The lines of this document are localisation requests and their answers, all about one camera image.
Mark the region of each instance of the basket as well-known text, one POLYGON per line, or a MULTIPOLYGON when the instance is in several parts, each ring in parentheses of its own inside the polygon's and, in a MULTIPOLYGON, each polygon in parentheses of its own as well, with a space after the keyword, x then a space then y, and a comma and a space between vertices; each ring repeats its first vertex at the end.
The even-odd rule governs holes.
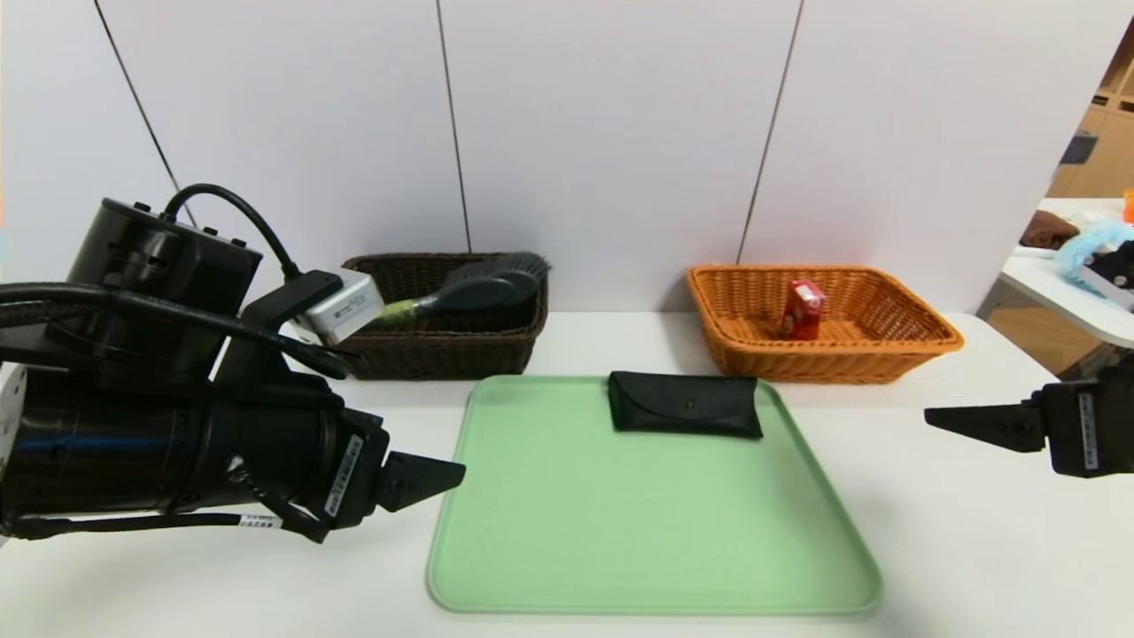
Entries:
MULTIPOLYGON (((347 260, 344 267, 374 278, 386 303, 437 291, 445 275, 499 253, 381 254, 347 260)), ((359 332, 339 350, 359 380, 483 380, 518 375, 548 318, 548 283, 523 303, 423 316, 401 326, 359 332)))
POLYGON ((697 265, 687 280, 713 361, 773 382, 887 384, 964 339, 897 279, 857 265, 697 265), (827 295, 819 339, 780 339, 793 279, 827 295))

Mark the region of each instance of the brown towel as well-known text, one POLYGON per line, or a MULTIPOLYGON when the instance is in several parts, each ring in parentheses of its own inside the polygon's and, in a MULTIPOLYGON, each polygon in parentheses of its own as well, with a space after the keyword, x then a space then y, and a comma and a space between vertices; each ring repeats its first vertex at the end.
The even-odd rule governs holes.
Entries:
POLYGON ((1078 235, 1078 228, 1046 210, 1038 210, 1019 238, 1021 245, 1059 249, 1067 239, 1078 235))

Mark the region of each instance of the orange wicker basket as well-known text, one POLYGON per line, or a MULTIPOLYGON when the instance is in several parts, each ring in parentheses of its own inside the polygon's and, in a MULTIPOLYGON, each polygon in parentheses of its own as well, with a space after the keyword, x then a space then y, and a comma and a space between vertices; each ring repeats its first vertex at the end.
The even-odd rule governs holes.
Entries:
POLYGON ((860 265, 697 265, 687 274, 713 361, 773 382, 887 384, 964 339, 897 279, 860 265), (827 295, 819 339, 780 339, 793 279, 827 295))

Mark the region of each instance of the sticker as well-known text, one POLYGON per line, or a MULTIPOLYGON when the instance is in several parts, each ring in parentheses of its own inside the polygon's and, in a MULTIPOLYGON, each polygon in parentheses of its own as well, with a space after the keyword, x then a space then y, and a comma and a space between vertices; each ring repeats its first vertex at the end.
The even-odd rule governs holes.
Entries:
POLYGON ((353 314, 358 311, 363 305, 366 305, 366 292, 357 294, 346 300, 341 307, 335 311, 336 318, 342 318, 348 314, 353 314))
POLYGON ((1088 470, 1099 469, 1099 440, 1094 431, 1094 398, 1078 395, 1078 426, 1083 431, 1083 465, 1088 470))
POLYGON ((809 303, 813 300, 819 300, 819 297, 815 296, 815 292, 811 291, 811 288, 809 286, 796 286, 795 291, 799 295, 801 298, 803 298, 803 300, 806 300, 809 303))
POLYGON ((358 454, 361 452, 362 437, 350 435, 350 443, 347 443, 347 452, 342 456, 342 462, 339 463, 339 474, 336 475, 335 483, 331 484, 331 493, 327 495, 327 505, 323 505, 323 510, 332 517, 339 516, 339 505, 342 504, 342 495, 347 493, 347 486, 350 485, 350 475, 354 474, 354 467, 358 462, 358 454))
POLYGON ((240 514, 240 522, 236 527, 259 527, 261 529, 279 529, 284 527, 284 519, 279 517, 266 517, 263 514, 240 514))

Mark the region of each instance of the hair brush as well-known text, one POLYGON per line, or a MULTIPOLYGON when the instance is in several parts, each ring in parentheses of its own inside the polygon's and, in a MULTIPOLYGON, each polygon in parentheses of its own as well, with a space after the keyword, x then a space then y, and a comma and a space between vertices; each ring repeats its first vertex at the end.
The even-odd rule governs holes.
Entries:
POLYGON ((446 281, 477 277, 503 279, 511 283, 513 291, 500 305, 514 305, 535 296, 550 270, 551 264, 542 255, 534 252, 509 252, 484 261, 466 263, 449 272, 446 281))
POLYGON ((408 324, 420 316, 445 309, 514 305, 535 295, 550 269, 545 258, 531 252, 466 263, 446 274, 435 292, 387 305, 363 331, 408 324))

